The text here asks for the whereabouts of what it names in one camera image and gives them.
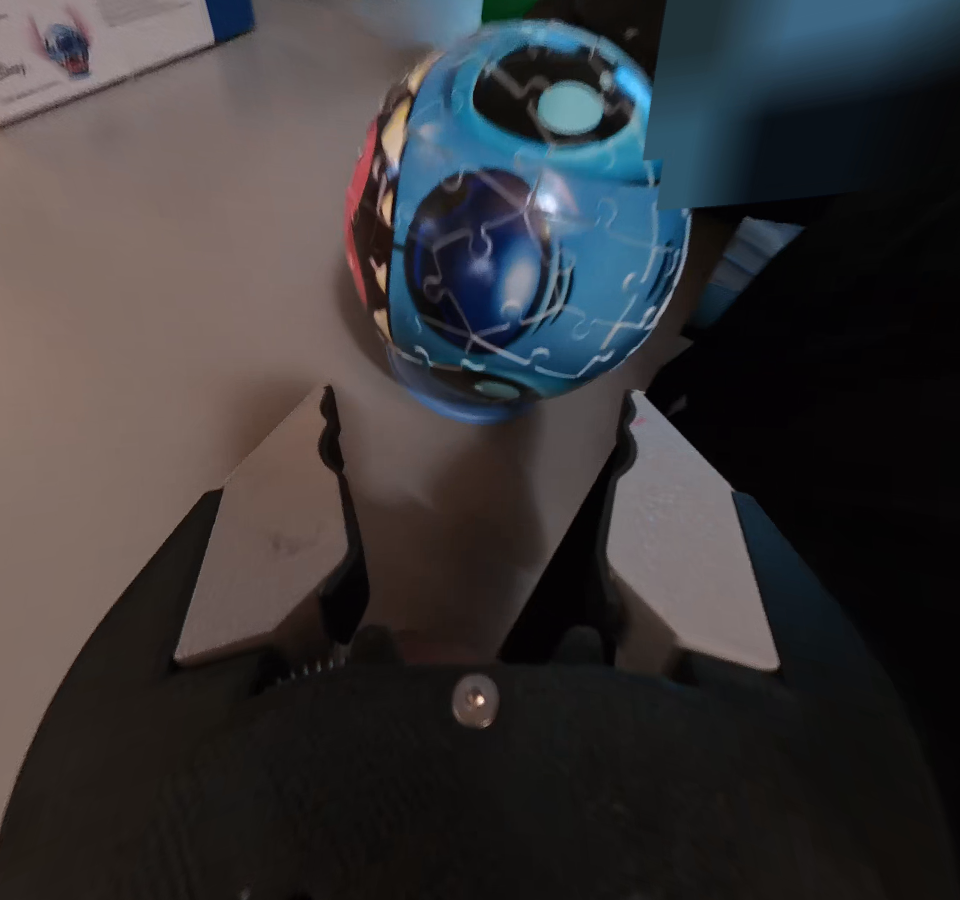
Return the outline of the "blue puzzle ball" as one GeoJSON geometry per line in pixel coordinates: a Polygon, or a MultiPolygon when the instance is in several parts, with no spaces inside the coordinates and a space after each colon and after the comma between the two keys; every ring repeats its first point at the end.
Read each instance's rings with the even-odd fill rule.
{"type": "Polygon", "coordinates": [[[629,54],[558,20],[486,24],[390,86],[346,191],[344,245],[420,403],[500,423],[652,334],[691,212],[659,202],[651,100],[629,54]]]}

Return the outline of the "person's dark clothing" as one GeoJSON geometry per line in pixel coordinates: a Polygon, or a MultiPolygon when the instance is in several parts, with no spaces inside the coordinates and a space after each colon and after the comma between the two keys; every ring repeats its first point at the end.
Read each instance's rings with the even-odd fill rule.
{"type": "Polygon", "coordinates": [[[958,788],[958,182],[811,223],[647,397],[844,606],[958,788]]]}

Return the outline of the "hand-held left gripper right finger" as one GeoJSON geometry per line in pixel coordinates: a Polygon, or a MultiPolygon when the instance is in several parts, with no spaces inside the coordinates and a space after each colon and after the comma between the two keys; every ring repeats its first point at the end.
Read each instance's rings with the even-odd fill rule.
{"type": "Polygon", "coordinates": [[[734,490],[638,390],[534,410],[531,511],[542,530],[521,610],[521,661],[577,630],[606,663],[669,672],[690,654],[780,665],[734,490]]]}

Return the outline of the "printed puzzle box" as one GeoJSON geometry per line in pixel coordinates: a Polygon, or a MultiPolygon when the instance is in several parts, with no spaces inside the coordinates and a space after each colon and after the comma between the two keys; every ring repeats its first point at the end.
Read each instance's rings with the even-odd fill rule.
{"type": "Polygon", "coordinates": [[[1,125],[250,31],[252,0],[1,0],[1,125]]]}

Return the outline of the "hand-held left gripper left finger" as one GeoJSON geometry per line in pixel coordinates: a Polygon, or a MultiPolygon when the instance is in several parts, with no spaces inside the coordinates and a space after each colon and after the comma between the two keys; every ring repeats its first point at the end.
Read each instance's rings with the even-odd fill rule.
{"type": "Polygon", "coordinates": [[[369,605],[335,393],[311,391],[228,476],[174,661],[339,664],[369,605]]]}

